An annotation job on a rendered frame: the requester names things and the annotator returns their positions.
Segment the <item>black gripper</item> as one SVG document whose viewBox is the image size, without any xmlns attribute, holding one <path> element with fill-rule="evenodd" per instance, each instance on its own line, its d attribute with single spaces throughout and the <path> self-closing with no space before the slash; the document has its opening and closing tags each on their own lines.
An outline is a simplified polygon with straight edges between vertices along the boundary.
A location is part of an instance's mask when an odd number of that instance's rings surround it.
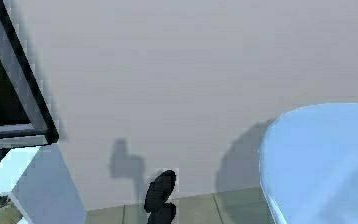
<svg viewBox="0 0 358 224">
<path fill-rule="evenodd" d="M 176 173 L 166 170 L 150 184 L 146 193 L 144 210 L 149 213 L 147 224 L 172 224 L 176 205 L 168 203 L 176 182 Z"/>
</svg>

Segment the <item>pale blue bathtub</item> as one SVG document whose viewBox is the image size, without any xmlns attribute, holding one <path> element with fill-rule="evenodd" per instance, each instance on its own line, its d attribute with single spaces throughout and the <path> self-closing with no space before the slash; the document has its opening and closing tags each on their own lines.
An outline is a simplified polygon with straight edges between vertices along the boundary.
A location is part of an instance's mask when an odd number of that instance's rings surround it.
<svg viewBox="0 0 358 224">
<path fill-rule="evenodd" d="M 358 224 L 358 103 L 281 115 L 262 141 L 259 171 L 275 224 Z"/>
</svg>

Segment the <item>black framed window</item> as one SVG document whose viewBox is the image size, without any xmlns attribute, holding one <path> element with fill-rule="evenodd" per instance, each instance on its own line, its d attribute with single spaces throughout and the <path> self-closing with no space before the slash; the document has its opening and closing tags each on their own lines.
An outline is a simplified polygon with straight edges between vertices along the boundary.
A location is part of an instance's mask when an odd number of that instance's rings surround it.
<svg viewBox="0 0 358 224">
<path fill-rule="evenodd" d="M 0 149 L 59 140 L 10 0 L 0 0 Z"/>
</svg>

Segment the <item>white framed window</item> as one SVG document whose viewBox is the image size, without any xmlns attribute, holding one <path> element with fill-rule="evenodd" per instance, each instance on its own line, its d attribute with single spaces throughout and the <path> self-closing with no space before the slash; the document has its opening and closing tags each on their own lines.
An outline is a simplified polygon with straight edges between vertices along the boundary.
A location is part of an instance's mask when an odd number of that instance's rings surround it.
<svg viewBox="0 0 358 224">
<path fill-rule="evenodd" d="M 0 224 L 34 224 L 14 188 L 38 152 L 39 147 L 15 148 L 0 161 Z"/>
</svg>

